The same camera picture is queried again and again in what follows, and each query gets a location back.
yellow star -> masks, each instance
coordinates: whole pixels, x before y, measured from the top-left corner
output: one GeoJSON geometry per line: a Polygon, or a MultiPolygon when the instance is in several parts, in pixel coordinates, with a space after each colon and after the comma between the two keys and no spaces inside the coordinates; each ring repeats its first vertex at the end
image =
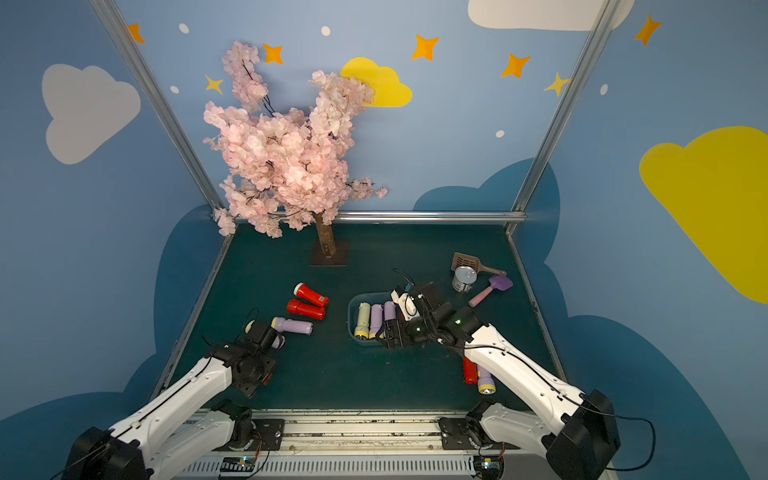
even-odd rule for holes
{"type": "Polygon", "coordinates": [[[571,79],[570,78],[566,78],[565,80],[563,80],[562,78],[560,78],[560,72],[558,72],[558,73],[556,73],[554,75],[555,75],[554,84],[546,87],[544,89],[544,91],[554,90],[554,91],[556,91],[558,93],[558,97],[559,97],[563,86],[565,84],[567,84],[569,81],[571,81],[571,79]]]}
{"type": "Polygon", "coordinates": [[[205,78],[208,79],[208,86],[205,87],[206,90],[215,90],[215,91],[219,92],[220,94],[222,94],[221,93],[221,88],[219,88],[219,85],[221,84],[221,82],[223,80],[213,81],[213,80],[210,79],[210,77],[208,77],[208,75],[206,75],[205,78]]]}

tree trunk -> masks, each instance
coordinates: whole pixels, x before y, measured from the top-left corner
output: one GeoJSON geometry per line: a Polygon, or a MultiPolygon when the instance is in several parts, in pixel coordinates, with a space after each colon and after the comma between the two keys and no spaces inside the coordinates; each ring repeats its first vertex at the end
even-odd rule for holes
{"type": "Polygon", "coordinates": [[[320,248],[323,249],[323,255],[333,257],[336,255],[336,241],[333,239],[333,229],[330,225],[323,224],[323,214],[313,214],[315,217],[315,227],[317,227],[317,237],[320,240],[320,248]]]}

yellow cloud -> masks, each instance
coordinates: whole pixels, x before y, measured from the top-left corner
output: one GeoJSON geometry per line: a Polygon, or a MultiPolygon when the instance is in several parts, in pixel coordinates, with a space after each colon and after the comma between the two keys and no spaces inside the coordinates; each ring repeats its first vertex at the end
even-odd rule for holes
{"type": "Polygon", "coordinates": [[[341,69],[344,78],[357,78],[373,88],[370,107],[402,107],[411,101],[413,92],[400,83],[397,72],[390,67],[379,67],[368,58],[358,57],[346,62],[341,69]]]}
{"type": "Polygon", "coordinates": [[[725,127],[687,147],[660,144],[640,175],[728,283],[768,303],[768,135],[725,127]]]}

pink blossom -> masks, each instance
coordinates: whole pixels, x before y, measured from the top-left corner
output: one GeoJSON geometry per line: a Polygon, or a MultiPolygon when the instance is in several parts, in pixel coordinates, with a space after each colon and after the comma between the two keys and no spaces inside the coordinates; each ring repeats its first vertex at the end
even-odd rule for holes
{"type": "Polygon", "coordinates": [[[225,110],[209,102],[204,113],[204,120],[220,130],[217,137],[204,142],[221,151],[230,166],[231,175],[221,184],[229,210],[214,212],[222,235],[234,233],[234,218],[242,217],[256,231],[280,237],[280,221],[302,230],[314,221],[313,214],[322,214],[323,223],[330,224],[350,197],[386,195],[385,188],[374,189],[367,177],[348,183],[347,164],[341,160],[355,144],[352,118],[372,100],[373,90],[367,84],[316,71],[310,83],[319,87],[319,95],[309,116],[291,108],[285,115],[250,118],[268,93],[254,71],[258,50],[235,42],[222,62],[243,104],[243,108],[225,110]],[[239,187],[235,176],[241,178],[239,187]],[[277,214],[281,207],[284,217],[277,214]]]}

pink spatula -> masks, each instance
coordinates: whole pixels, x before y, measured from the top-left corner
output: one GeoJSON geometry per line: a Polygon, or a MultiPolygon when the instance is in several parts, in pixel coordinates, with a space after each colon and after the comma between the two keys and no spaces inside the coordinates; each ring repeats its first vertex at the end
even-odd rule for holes
{"type": "Polygon", "coordinates": [[[506,276],[494,275],[491,277],[491,286],[475,295],[475,298],[472,300],[469,300],[469,306],[475,308],[478,303],[483,301],[483,299],[486,298],[488,294],[493,290],[499,290],[500,292],[503,292],[504,290],[508,290],[510,286],[512,286],[512,280],[506,276]]]}

